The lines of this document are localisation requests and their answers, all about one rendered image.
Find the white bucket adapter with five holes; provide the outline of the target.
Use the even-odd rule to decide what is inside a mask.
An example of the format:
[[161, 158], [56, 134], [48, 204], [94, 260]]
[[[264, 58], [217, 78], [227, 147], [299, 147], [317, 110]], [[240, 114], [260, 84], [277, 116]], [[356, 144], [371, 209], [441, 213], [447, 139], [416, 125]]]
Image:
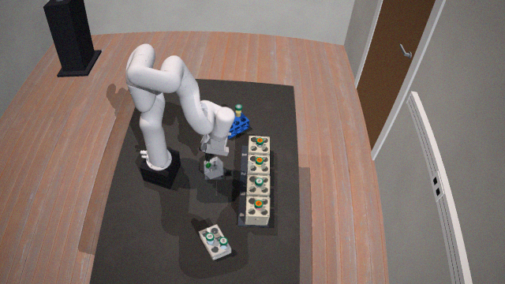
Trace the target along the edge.
[[[256, 146], [256, 139], [264, 139], [263, 146]], [[248, 157], [249, 155], [270, 155], [270, 137], [267, 136], [249, 136]]]
[[[256, 165], [256, 158], [262, 157], [264, 159], [262, 166]], [[270, 175], [270, 155], [249, 155], [247, 165], [247, 177], [249, 175]]]
[[[260, 188], [257, 188], [255, 186], [255, 180], [257, 178], [262, 178], [265, 183], [262, 184]], [[264, 197], [269, 197], [270, 196], [270, 176], [263, 176], [263, 175], [249, 175], [247, 177], [247, 196], [264, 196]], [[252, 181], [252, 182], [251, 182]], [[266, 183], [267, 182], [267, 183]], [[246, 196], [246, 197], [247, 197]]]
[[[260, 210], [254, 208], [256, 200], [263, 201], [263, 207]], [[270, 197], [247, 196], [245, 225], [267, 226], [269, 218]]]

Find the blue tube rack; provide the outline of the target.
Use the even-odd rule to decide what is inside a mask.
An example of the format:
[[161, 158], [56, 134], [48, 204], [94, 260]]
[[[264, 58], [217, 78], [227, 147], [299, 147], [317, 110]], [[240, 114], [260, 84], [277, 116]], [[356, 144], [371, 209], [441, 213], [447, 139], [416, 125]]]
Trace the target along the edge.
[[228, 136], [227, 138], [230, 139], [238, 135], [239, 133], [245, 131], [248, 128], [249, 128], [249, 119], [243, 113], [241, 113], [241, 117], [235, 116], [234, 122], [229, 131], [231, 133], [231, 136]]

